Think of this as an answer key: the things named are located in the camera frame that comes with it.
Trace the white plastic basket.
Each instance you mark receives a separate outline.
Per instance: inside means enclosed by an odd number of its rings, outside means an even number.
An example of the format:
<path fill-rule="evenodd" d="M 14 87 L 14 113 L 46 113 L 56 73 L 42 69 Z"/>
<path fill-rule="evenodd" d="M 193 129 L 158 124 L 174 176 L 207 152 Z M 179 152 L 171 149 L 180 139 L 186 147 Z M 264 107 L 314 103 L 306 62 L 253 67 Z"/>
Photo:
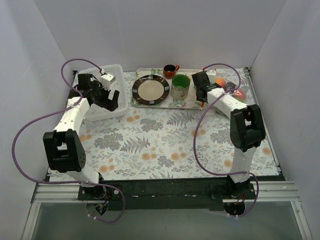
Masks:
<path fill-rule="evenodd" d="M 89 121 L 100 121 L 125 115 L 129 108 L 126 81 L 122 66 L 119 64 L 88 68 L 78 73 L 76 82 L 80 88 L 89 87 L 83 94 L 90 102 L 85 114 Z"/>

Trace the dark purple fake fruit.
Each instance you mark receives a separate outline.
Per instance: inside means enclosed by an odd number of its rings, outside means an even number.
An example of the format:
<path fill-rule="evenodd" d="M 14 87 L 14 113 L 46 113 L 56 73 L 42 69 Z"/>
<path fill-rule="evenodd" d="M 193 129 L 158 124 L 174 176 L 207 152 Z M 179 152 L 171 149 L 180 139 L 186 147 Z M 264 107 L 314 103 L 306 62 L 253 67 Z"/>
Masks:
<path fill-rule="evenodd" d="M 233 82 L 229 81 L 229 82 L 226 83 L 224 90 L 232 92 L 236 87 L 237 86 Z"/>

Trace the clear zip top bag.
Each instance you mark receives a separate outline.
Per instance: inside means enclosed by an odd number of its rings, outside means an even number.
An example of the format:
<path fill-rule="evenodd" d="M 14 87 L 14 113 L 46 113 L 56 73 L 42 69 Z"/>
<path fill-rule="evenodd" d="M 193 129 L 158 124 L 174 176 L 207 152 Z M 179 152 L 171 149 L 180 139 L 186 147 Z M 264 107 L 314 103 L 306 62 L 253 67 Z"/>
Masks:
<path fill-rule="evenodd" d="M 215 73 L 201 71 L 192 76 L 196 90 L 196 100 L 202 103 L 212 104 L 223 112 L 230 115 L 234 110 L 245 109 L 248 105 L 244 103 L 246 95 L 236 89 L 231 81 L 217 77 Z"/>

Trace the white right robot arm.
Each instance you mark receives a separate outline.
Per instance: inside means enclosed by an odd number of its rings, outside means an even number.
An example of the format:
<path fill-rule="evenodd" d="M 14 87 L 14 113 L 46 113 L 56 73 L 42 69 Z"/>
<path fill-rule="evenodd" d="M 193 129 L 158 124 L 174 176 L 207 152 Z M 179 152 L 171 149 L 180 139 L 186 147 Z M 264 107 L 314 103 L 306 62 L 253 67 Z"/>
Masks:
<path fill-rule="evenodd" d="M 227 175 L 225 194 L 237 199 L 250 186 L 253 156 L 266 137 L 262 112 L 257 104 L 247 105 L 226 93 L 208 74 L 200 71 L 191 76 L 196 99 L 216 107 L 230 120 L 230 140 L 234 146 L 231 169 Z"/>

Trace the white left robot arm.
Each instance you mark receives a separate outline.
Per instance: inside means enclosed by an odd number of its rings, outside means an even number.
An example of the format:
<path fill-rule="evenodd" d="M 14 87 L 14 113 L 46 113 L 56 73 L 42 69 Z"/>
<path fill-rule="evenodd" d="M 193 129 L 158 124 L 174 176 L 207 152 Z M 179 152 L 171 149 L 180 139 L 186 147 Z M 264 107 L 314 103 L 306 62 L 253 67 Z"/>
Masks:
<path fill-rule="evenodd" d="M 68 174 L 80 182 L 84 193 L 95 200 L 107 198 L 102 175 L 86 163 L 86 152 L 79 137 L 79 130 L 91 105 L 115 111 L 120 92 L 115 90 L 110 98 L 110 88 L 116 80 L 110 73 L 102 72 L 99 78 L 91 73 L 78 76 L 78 84 L 69 91 L 67 108 L 58 125 L 45 132 L 43 143 L 49 168 Z"/>

